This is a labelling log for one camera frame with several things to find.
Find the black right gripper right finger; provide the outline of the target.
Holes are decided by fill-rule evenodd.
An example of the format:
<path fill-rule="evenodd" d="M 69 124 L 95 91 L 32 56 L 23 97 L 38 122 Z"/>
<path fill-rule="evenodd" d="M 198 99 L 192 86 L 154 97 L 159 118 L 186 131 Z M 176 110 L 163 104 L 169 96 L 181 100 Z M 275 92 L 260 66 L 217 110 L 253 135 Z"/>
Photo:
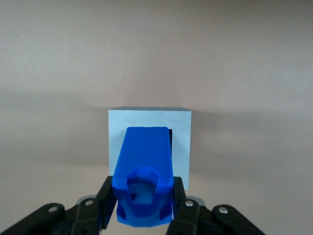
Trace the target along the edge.
<path fill-rule="evenodd" d="M 174 218 L 168 235 L 263 235 L 256 225 L 230 205 L 217 205 L 212 210 L 187 198 L 180 177 L 174 178 Z"/>

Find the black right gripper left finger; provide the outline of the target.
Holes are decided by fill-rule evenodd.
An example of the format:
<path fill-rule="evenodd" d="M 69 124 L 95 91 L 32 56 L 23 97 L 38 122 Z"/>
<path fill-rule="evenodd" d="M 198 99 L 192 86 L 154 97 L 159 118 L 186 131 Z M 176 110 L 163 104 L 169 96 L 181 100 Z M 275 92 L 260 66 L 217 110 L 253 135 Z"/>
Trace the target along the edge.
<path fill-rule="evenodd" d="M 107 228 L 115 204 L 109 176 L 95 197 L 88 196 L 68 210 L 58 203 L 43 205 L 1 234 L 99 235 Z"/>

